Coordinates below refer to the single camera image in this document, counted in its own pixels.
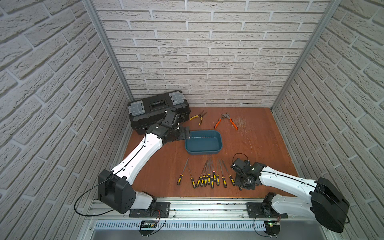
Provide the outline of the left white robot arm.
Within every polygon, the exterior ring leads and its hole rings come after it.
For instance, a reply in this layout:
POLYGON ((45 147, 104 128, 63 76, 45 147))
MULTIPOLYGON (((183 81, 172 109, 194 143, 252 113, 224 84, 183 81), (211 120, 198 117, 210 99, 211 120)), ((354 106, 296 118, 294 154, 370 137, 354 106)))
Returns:
POLYGON ((137 147, 112 170, 98 176, 98 199, 120 214, 129 210, 152 210, 156 198, 133 189, 139 172, 165 144, 190 138, 188 127, 166 127, 154 124, 146 131, 137 147))

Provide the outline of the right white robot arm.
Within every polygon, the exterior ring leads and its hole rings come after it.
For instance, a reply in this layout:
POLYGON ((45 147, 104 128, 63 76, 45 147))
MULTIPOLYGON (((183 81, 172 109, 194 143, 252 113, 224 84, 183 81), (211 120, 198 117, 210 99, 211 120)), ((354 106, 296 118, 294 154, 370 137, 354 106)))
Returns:
POLYGON ((236 173, 233 183, 240 190, 255 190, 267 186, 289 193, 282 196, 268 193, 261 203, 248 203, 250 218, 282 219, 289 215, 315 219, 323 227, 342 233, 350 223, 349 202, 342 193, 325 178, 309 180, 279 172, 265 164, 236 159, 231 168, 236 173))

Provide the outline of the teal plastic storage box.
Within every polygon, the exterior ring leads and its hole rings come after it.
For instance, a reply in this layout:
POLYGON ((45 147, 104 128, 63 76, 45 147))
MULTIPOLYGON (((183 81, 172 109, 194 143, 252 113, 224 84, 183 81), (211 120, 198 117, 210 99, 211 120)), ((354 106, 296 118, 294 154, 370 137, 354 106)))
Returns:
POLYGON ((185 140, 185 149, 190 155, 215 155, 223 148, 222 136, 215 130, 191 131, 185 140))

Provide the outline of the leftmost flat file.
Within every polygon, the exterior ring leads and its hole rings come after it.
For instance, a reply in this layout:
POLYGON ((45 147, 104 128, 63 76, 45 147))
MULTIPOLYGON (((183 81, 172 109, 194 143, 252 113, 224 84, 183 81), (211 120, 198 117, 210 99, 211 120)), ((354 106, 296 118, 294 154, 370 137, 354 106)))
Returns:
POLYGON ((187 158, 187 160, 186 160, 186 162, 185 162, 185 165, 184 165, 184 168, 183 168, 183 170, 182 170, 182 172, 181 172, 181 174, 180 174, 180 176, 179 176, 179 179, 178 179, 178 181, 177 181, 177 185, 178 185, 178 186, 181 184, 182 178, 183 178, 183 176, 184 176, 184 171, 185 171, 185 169, 186 169, 186 167, 187 167, 187 165, 188 165, 188 162, 189 162, 189 158, 187 158))

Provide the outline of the black plastic toolbox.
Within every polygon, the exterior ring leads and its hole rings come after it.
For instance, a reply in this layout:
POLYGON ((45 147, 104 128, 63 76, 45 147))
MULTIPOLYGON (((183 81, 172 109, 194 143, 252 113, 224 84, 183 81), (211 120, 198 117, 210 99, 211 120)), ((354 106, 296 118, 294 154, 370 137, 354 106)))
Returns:
POLYGON ((155 95, 128 105, 131 127, 138 135, 144 135, 146 129, 166 115, 166 111, 173 111, 189 119, 191 109, 181 91, 173 91, 155 95))

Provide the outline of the right controller board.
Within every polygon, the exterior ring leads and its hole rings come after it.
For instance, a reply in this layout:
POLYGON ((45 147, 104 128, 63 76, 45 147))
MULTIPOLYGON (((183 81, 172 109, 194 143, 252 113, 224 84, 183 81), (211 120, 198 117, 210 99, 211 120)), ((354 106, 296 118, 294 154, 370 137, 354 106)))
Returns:
POLYGON ((265 229, 266 229, 264 232, 269 237, 277 237, 281 231, 281 225, 278 222, 264 221, 264 225, 265 225, 265 229))

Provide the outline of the controller board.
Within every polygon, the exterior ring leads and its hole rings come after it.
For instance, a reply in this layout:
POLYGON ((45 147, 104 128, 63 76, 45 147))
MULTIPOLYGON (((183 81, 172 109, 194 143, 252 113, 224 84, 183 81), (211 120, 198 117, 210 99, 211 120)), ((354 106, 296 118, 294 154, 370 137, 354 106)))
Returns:
POLYGON ((139 233, 142 237, 149 237, 161 229, 157 221, 141 221, 139 233))
POLYGON ((264 232, 269 237, 277 237, 281 231, 281 225, 278 222, 264 221, 264 225, 265 225, 265 229, 266 229, 264 232))

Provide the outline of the left controller board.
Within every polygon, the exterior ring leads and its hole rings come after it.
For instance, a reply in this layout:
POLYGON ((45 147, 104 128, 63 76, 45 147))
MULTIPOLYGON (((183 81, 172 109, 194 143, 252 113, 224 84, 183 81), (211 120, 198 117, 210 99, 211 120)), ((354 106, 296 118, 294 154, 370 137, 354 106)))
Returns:
POLYGON ((149 237, 161 229, 157 221, 141 221, 139 233, 142 237, 149 237))

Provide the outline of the yellow handled pliers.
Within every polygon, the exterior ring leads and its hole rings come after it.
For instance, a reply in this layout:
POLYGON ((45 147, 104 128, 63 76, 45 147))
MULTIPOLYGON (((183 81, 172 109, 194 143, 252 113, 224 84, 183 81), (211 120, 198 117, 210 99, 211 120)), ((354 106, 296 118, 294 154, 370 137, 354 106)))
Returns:
POLYGON ((201 125, 202 125, 202 122, 203 122, 203 119, 204 119, 204 115, 205 115, 206 113, 207 113, 206 111, 202 111, 201 113, 199 113, 199 114, 197 114, 197 115, 191 117, 191 118, 189 119, 189 121, 192 121, 192 120, 194 120, 194 119, 199 119, 199 120, 200 120, 200 121, 199 121, 199 126, 201 126, 201 125))

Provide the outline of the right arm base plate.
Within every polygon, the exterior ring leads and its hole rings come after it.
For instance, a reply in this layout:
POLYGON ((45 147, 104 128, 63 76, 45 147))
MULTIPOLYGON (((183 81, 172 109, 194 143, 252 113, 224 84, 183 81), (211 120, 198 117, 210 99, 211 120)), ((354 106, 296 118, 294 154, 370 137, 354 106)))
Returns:
POLYGON ((270 205, 264 203, 246 203, 247 212, 250 219, 287 219, 288 214, 279 214, 270 205))

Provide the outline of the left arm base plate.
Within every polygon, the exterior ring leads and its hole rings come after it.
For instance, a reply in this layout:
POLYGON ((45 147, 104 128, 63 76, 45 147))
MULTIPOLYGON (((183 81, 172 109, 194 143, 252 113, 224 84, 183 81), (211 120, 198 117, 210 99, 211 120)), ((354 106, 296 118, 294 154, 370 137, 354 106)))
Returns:
POLYGON ((131 209, 130 218, 167 218, 170 212, 170 202, 156 202, 148 210, 131 209))

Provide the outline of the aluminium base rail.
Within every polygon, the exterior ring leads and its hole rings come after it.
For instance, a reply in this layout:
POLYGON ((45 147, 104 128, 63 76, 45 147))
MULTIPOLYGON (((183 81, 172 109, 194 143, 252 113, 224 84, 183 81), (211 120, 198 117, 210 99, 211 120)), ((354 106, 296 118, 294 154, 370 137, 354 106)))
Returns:
POLYGON ((118 214, 110 212, 89 219, 88 235, 96 230, 134 230, 140 229, 141 221, 157 221, 161 230, 166 231, 260 231, 264 232, 264 221, 280 223, 286 227, 291 223, 314 224, 315 220, 289 215, 287 219, 250 219, 246 203, 261 203, 258 199, 181 199, 162 198, 160 202, 170 202, 167 218, 130 218, 129 212, 118 214))

